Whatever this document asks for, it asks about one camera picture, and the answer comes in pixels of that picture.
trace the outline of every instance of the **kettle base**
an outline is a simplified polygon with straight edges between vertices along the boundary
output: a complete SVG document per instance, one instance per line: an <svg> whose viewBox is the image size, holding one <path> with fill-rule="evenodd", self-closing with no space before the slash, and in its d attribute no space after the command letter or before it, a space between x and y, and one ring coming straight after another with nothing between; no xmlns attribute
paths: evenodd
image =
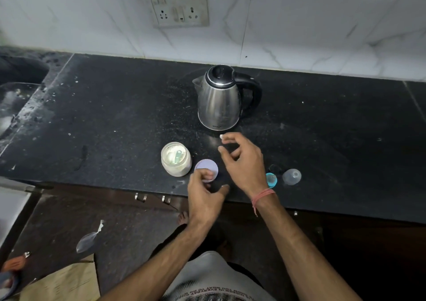
<svg viewBox="0 0 426 301"><path fill-rule="evenodd" d="M205 127L205 128L208 128L208 129L210 129L210 130L212 130L212 131L217 131L217 132L222 132L222 131L227 131L227 130L229 130L229 129L231 129L232 127L234 127L235 125L237 125L238 124L238 122L239 122L239 119L237 120L237 122L234 124L234 125L232 125L231 127L228 127L228 128L211 128L211 127L209 127L209 126L207 126L207 125L205 125L205 123L203 123L202 121L201 121L201 119L200 119L200 115L199 115L199 113L197 112L197 115L198 115L198 120L200 121L200 123Z"/></svg>

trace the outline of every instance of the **t-shirt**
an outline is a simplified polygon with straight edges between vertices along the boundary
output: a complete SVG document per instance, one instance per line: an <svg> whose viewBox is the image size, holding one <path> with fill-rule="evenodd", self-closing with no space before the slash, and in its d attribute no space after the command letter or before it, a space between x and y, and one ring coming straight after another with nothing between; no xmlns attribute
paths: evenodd
<svg viewBox="0 0 426 301"><path fill-rule="evenodd" d="M214 251L187 262L161 300L275 301L249 277L233 270Z"/></svg>

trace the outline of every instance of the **sink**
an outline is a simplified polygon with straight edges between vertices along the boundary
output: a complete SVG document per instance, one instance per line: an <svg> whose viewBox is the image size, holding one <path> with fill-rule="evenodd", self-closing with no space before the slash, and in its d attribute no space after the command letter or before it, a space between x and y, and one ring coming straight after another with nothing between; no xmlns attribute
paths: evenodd
<svg viewBox="0 0 426 301"><path fill-rule="evenodd" d="M41 61L0 56L0 139L10 134L15 116L48 72L48 65Z"/></svg>

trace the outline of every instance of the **stainless steel kettle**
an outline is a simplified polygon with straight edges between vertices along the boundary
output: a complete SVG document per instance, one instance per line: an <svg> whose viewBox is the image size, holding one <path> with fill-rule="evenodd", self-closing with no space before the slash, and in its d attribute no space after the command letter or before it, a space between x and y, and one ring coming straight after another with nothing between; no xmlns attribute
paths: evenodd
<svg viewBox="0 0 426 301"><path fill-rule="evenodd" d="M198 93L198 118L212 130L232 128L259 105L262 89L248 74L235 72L228 65L211 67L203 76L192 81ZM243 89L253 92L253 99L242 108Z"/></svg>

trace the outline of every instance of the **black kettle handle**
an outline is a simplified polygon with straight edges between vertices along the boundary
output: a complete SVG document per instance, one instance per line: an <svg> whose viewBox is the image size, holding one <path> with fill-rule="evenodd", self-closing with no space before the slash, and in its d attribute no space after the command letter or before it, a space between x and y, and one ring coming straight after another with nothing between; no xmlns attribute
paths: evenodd
<svg viewBox="0 0 426 301"><path fill-rule="evenodd" d="M241 112L242 118L247 117L256 109L257 106L259 106L260 100L262 99L262 89L256 80L245 73L234 72L234 80L240 89L240 94L243 93L242 89L244 88L253 92L251 103L246 108L243 108Z"/></svg>

